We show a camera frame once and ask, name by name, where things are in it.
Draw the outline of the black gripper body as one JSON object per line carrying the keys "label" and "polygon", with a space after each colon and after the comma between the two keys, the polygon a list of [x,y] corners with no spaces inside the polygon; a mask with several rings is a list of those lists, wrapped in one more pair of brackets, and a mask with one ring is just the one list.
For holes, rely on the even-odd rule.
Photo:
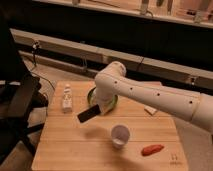
{"label": "black gripper body", "polygon": [[93,117],[99,115],[100,113],[101,113],[101,111],[100,111],[99,106],[94,105],[94,106],[90,107],[89,109],[78,114],[77,117],[81,123],[84,123],[84,122],[92,119]]}

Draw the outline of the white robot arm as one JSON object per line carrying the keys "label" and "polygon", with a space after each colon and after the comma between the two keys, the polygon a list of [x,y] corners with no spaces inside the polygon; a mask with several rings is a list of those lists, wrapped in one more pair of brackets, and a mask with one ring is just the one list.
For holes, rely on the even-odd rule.
{"label": "white robot arm", "polygon": [[92,92],[94,106],[77,115],[81,123],[107,113],[113,98],[120,95],[172,114],[213,135],[213,96],[135,81],[125,75],[126,67],[118,61],[96,74]]}

